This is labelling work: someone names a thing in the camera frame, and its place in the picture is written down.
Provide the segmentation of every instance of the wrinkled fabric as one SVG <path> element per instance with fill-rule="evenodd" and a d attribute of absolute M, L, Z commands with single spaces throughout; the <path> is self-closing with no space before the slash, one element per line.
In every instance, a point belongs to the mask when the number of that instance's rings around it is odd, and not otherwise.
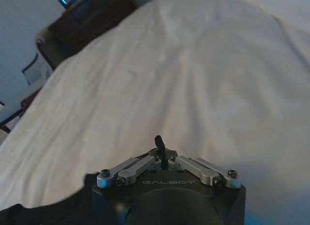
<path fill-rule="evenodd" d="M 310 38 L 243 0 L 155 0 L 63 62 L 0 147 L 0 209 L 154 148 L 236 169 L 247 224 L 310 208 Z"/>

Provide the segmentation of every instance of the black screw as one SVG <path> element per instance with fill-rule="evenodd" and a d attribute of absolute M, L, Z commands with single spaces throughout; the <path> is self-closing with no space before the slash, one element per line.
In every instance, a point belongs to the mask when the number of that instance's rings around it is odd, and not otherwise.
<path fill-rule="evenodd" d="M 221 186 L 223 184 L 223 180 L 222 180 L 222 178 L 221 177 L 215 177 L 214 179 L 213 179 L 213 185 L 214 186 Z"/>
<path fill-rule="evenodd" d="M 171 156 L 171 157 L 170 157 L 170 160 L 171 160 L 172 162 L 175 162 L 175 158 L 176 158 L 176 156 Z"/>
<path fill-rule="evenodd" d="M 237 171 L 233 169 L 228 170 L 227 175 L 233 179 L 237 178 L 238 176 Z"/>
<path fill-rule="evenodd" d="M 109 169 L 103 169 L 103 170 L 101 171 L 101 175 L 102 175 L 103 177 L 109 177 L 109 176 L 110 176 L 110 170 L 109 170 Z"/>
<path fill-rule="evenodd" d="M 117 186 L 123 186 L 125 184 L 125 179 L 122 177 L 119 177 L 116 179 L 116 185 Z"/>

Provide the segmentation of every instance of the white wall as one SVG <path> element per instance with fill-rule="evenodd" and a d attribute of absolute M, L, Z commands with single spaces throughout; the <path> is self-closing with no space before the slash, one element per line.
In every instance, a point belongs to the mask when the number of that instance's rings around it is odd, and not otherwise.
<path fill-rule="evenodd" d="M 0 0 L 0 101 L 28 86 L 21 70 L 35 57 L 35 35 L 61 16 L 57 0 Z"/>

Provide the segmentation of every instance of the dark wooden cabinet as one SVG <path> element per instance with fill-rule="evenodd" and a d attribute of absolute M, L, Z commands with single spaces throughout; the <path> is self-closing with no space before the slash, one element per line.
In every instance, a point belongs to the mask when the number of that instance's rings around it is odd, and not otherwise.
<path fill-rule="evenodd" d="M 78 0 L 48 29 L 75 54 L 136 8 L 132 0 Z"/>

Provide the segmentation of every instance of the white bedsheet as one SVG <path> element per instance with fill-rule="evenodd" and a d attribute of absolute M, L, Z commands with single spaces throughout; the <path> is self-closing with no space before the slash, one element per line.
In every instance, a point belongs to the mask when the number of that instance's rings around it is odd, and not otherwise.
<path fill-rule="evenodd" d="M 0 209 L 59 201 L 160 134 L 239 171 L 247 224 L 309 222 L 309 21 L 245 1 L 155 0 L 62 63 L 0 147 Z"/>

